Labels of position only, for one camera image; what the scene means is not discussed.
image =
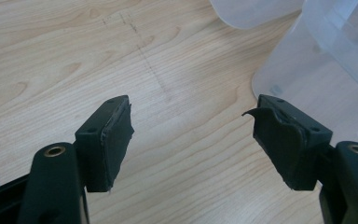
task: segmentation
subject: wooden table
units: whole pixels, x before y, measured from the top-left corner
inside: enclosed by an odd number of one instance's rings
[[[92,223],[321,223],[252,137],[251,79],[298,14],[252,30],[209,1],[0,0],[0,184],[128,94],[135,134]]]

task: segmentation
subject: wood grain surface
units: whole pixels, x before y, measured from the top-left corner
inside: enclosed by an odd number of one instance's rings
[[[321,223],[252,137],[255,70],[298,14],[251,30],[209,1],[0,1],[0,184],[128,94],[135,134],[91,223]]]

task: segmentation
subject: translucent plastic container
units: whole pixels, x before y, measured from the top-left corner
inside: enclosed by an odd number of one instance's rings
[[[250,29],[301,9],[304,0],[210,0],[217,15],[230,26]]]
[[[253,90],[299,107],[358,142],[358,0],[308,0],[256,72]]]

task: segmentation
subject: white plastic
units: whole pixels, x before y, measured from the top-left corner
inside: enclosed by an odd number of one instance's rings
[[[253,89],[319,120],[333,130],[333,145],[358,142],[358,0],[307,0]]]
[[[210,0],[217,15],[230,26],[250,29],[301,9],[304,0]]]

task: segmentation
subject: plastic bin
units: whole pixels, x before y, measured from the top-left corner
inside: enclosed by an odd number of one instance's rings
[[[217,15],[230,26],[250,29],[301,9],[304,0],[210,0]]]
[[[306,1],[252,85],[358,142],[358,0]]]

